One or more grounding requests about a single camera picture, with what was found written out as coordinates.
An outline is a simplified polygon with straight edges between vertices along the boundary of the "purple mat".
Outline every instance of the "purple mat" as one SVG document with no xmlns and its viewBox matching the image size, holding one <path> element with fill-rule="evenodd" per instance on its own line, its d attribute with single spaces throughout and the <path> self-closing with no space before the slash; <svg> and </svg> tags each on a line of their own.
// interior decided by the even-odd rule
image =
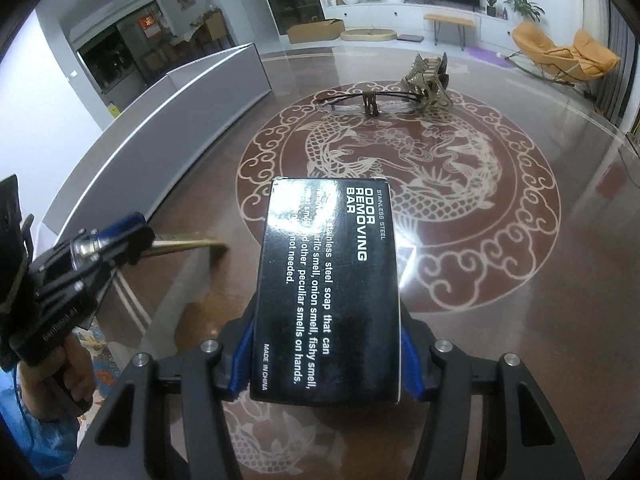
<svg viewBox="0 0 640 480">
<path fill-rule="evenodd" d="M 512 68 L 513 65 L 509 63 L 507 60 L 498 57 L 497 52 L 493 50 L 487 50 L 485 48 L 480 48 L 478 46 L 468 46 L 466 51 L 470 56 L 475 57 L 476 59 L 480 59 L 482 61 L 486 61 L 487 63 L 491 63 L 497 66 L 501 66 L 504 68 Z"/>
</svg>

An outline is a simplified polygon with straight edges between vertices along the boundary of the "black box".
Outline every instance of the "black box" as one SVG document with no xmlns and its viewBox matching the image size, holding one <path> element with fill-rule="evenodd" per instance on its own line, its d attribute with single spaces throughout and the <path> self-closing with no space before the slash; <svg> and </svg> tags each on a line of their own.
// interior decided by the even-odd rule
<svg viewBox="0 0 640 480">
<path fill-rule="evenodd" d="M 264 229 L 251 396 L 320 406 L 400 395 L 386 180 L 276 178 Z"/>
</svg>

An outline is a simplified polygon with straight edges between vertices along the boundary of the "metal bolt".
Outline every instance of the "metal bolt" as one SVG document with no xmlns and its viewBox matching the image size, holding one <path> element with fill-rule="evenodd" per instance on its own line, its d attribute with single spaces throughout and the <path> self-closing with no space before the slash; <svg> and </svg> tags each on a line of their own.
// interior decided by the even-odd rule
<svg viewBox="0 0 640 480">
<path fill-rule="evenodd" d="M 520 358 L 516 354 L 505 354 L 504 362 L 509 366 L 518 366 L 520 364 Z"/>
<path fill-rule="evenodd" d="M 218 343 L 215 339 L 207 339 L 206 341 L 200 343 L 200 350 L 207 354 L 211 354 L 212 352 L 218 350 L 219 346 L 220 343 Z"/>
<path fill-rule="evenodd" d="M 149 354 L 145 354 L 144 352 L 135 354 L 131 362 L 135 367 L 138 367 L 138 368 L 143 367 L 149 362 Z"/>
<path fill-rule="evenodd" d="M 447 341 L 446 339 L 438 339 L 434 346 L 438 352 L 442 352 L 443 354 L 453 350 L 453 344 L 451 341 Z"/>
</svg>

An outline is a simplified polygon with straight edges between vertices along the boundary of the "dragon pattern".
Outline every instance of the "dragon pattern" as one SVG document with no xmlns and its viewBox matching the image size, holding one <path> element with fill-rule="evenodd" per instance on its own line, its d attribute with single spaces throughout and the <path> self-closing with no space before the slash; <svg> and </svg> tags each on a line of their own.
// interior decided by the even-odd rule
<svg viewBox="0 0 640 480">
<path fill-rule="evenodd" d="M 238 203 L 254 236 L 262 232 L 274 176 L 384 176 L 401 283 L 415 280 L 425 288 L 432 310 L 479 306 L 530 279 L 550 253 L 560 223 L 556 181 L 535 143 L 494 108 L 455 91 L 452 109 L 401 112 L 391 103 L 393 111 L 385 112 L 380 103 L 378 118 L 316 102 L 321 94 L 366 89 L 393 91 L 398 83 L 318 92 L 283 110 L 254 137 L 238 169 Z M 304 136 L 304 154 L 291 156 L 286 145 L 298 136 Z M 498 202 L 499 189 L 501 196 L 508 189 L 510 200 Z M 485 217 L 496 221 L 477 227 Z M 445 235 L 434 243 L 433 233 L 446 234 L 462 222 L 469 225 L 466 236 Z M 411 275 L 405 277 L 409 259 Z M 500 287 L 483 288 L 489 275 Z"/>
</svg>

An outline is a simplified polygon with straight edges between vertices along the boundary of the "orange chair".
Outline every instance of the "orange chair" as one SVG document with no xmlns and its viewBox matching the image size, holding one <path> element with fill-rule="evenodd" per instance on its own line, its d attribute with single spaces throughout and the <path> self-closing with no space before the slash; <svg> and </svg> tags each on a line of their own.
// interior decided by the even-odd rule
<svg viewBox="0 0 640 480">
<path fill-rule="evenodd" d="M 542 72 L 542 79 L 554 83 L 587 83 L 603 77 L 620 61 L 615 53 L 599 44 L 584 30 L 577 32 L 572 46 L 557 46 L 533 22 L 522 22 L 511 33 L 511 37 L 520 51 L 507 59 L 525 72 L 540 77 L 513 60 L 524 54 Z"/>
</svg>

